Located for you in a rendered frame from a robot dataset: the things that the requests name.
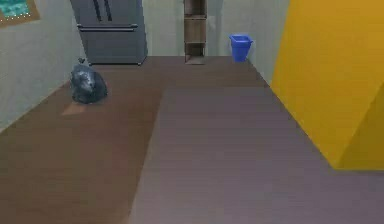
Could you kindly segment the grey fridge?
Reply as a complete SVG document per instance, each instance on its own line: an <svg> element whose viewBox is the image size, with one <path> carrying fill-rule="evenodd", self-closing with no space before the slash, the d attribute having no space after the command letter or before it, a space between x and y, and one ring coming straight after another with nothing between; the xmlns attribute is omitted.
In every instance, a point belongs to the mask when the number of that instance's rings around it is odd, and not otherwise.
<svg viewBox="0 0 384 224"><path fill-rule="evenodd" d="M127 26L134 32L81 32L90 64L141 65L148 54L142 0L109 0L112 21L108 21L104 1L98 0L102 21L96 18L92 0L70 0L77 24L85 26Z"/></svg>

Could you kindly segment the black garbage bag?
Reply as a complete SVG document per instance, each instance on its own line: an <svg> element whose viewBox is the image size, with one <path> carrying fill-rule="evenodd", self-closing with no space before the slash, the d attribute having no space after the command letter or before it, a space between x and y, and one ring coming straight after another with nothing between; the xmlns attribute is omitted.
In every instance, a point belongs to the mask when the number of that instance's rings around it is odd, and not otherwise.
<svg viewBox="0 0 384 224"><path fill-rule="evenodd" d="M81 104L97 103L108 96L107 85L103 77L79 58L70 77L72 99Z"/></svg>

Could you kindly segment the blue bin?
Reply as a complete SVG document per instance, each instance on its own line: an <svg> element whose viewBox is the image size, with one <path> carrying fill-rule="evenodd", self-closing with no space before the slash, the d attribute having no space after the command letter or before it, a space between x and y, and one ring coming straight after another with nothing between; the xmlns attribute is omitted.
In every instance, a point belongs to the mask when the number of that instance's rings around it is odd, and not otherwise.
<svg viewBox="0 0 384 224"><path fill-rule="evenodd" d="M229 39L234 61L244 62L247 59L253 40L245 34L232 34Z"/></svg>

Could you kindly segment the brown wooden shelf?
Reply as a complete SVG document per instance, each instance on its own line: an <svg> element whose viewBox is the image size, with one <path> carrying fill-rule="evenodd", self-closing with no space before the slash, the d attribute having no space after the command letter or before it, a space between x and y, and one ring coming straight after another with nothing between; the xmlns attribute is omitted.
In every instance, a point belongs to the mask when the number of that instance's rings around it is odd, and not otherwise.
<svg viewBox="0 0 384 224"><path fill-rule="evenodd" d="M202 65L206 47L206 0L184 0L185 63Z"/></svg>

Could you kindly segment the yellow cupboard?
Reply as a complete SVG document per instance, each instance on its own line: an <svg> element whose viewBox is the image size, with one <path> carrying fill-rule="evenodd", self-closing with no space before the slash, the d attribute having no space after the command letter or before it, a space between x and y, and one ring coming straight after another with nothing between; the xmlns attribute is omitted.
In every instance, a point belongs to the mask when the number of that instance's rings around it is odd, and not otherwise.
<svg viewBox="0 0 384 224"><path fill-rule="evenodd" d="M271 87L332 168L384 171L384 0L291 0Z"/></svg>

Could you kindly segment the framed wall picture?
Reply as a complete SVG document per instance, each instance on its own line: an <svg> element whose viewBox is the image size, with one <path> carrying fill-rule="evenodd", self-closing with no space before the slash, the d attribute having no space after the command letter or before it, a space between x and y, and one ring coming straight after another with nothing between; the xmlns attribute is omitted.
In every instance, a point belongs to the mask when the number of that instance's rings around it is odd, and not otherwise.
<svg viewBox="0 0 384 224"><path fill-rule="evenodd" d="M35 0L0 0L0 28L39 19Z"/></svg>

